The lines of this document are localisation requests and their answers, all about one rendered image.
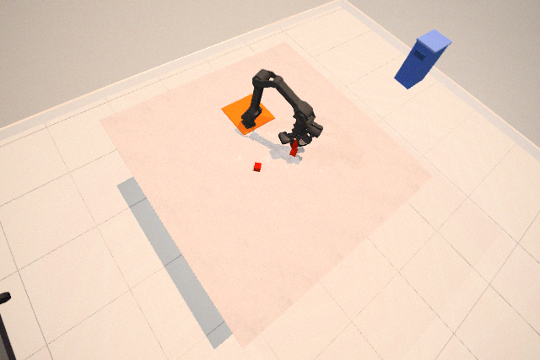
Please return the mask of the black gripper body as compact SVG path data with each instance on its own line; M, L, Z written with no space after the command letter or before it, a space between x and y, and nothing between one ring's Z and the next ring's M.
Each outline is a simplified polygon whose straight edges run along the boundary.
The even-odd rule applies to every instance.
M295 124L295 123L294 123ZM294 126L293 124L293 126ZM294 135L297 133L297 134L303 134L304 132L306 132L306 129L304 131L300 131L298 129L295 128L292 128L292 132L288 135L287 132L280 132L278 134L278 137L280 139L280 142L284 145L284 144L288 144L290 142L292 142L294 140ZM306 135L308 135L308 132L306 132Z

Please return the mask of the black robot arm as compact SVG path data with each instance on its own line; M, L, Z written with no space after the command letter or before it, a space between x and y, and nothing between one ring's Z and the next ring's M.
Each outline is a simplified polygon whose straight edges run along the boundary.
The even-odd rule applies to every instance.
M273 80L269 80L273 78ZM275 88L293 107L294 115L296 119L294 124L295 128L310 133L312 136L318 138L323 131L323 126L314 122L316 116L314 109L306 101L301 100L297 94L288 86L282 76L277 75L274 71L270 71L262 68L258 73L252 77L252 85L254 86L253 94L251 97L251 105L240 116L246 129L256 126L255 119L262 113L260 106L262 93L264 88ZM312 136L303 134L295 134L298 146L303 147L307 144L311 144Z

